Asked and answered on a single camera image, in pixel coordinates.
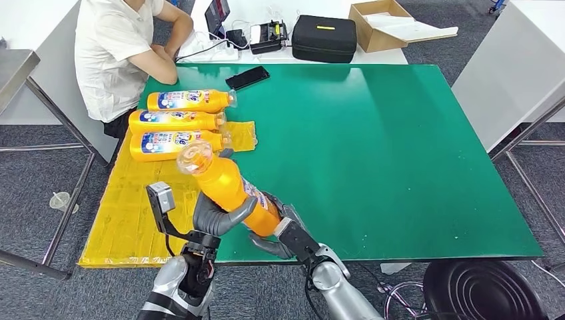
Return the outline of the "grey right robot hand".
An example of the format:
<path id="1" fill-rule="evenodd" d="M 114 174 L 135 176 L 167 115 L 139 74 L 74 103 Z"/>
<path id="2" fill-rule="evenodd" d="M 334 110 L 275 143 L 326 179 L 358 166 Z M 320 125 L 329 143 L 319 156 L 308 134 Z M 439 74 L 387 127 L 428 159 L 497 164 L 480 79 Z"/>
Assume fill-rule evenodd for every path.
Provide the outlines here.
<path id="1" fill-rule="evenodd" d="M 277 197 L 271 195 L 266 191 L 263 191 L 263 194 L 276 206 L 277 211 L 279 212 L 281 218 L 288 217 L 293 221 L 296 221 L 297 223 L 300 224 L 301 227 L 306 229 L 305 224 L 303 223 L 302 219 L 296 212 L 293 205 L 284 204 Z M 292 259 L 294 257 L 294 253 L 291 250 L 289 250 L 288 247 L 283 243 L 280 243 L 278 241 L 268 240 L 267 238 L 260 237 L 253 232 L 249 234 L 249 239 L 256 248 L 264 252 L 267 252 L 271 255 L 277 256 L 284 260 Z"/>

